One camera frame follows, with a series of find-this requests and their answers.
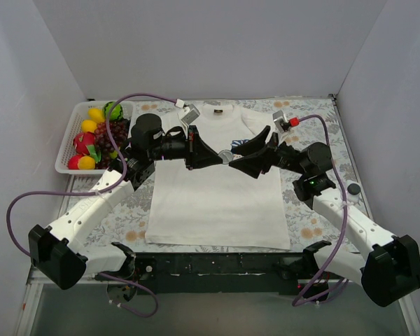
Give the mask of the round blue yellow brooch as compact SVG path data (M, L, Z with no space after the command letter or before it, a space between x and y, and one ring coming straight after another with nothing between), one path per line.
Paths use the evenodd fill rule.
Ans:
M234 158L234 154L231 150L222 150L218 156L221 158L223 165L228 165Z

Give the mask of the white t-shirt with flower print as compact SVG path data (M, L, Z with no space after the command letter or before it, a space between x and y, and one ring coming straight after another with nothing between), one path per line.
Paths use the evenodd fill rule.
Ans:
M243 144L272 116L238 105L198 104L192 123L217 154ZM188 246L291 247L279 169L251 178L219 164L187 170L182 160L155 164L146 243Z

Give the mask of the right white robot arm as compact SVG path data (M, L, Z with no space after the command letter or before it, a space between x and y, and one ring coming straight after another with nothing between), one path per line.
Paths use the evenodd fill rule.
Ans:
M232 153L238 158L229 166L255 179L272 167L298 173L299 179L293 182L297 198L338 228L358 250L343 253L338 244L316 242L292 263L296 272L311 278L325 272L336 274L360 285L380 307L420 288L417 242L409 235L394 235L348 203L345 188L326 174L333 168L329 146L316 142L296 150L279 143L278 134L265 127L258 136L232 147Z

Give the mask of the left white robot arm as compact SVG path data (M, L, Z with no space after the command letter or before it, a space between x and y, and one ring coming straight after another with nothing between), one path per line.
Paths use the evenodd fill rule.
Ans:
M129 143L98 180L91 196L80 199L47 227L29 232L31 263L62 290L86 274L110 274L121 280L135 273L135 254L113 242L101 248L85 247L93 229L155 171L158 160L183 160L189 170L222 164L222 158L201 140L196 126L162 129L159 116L147 113L136 119Z

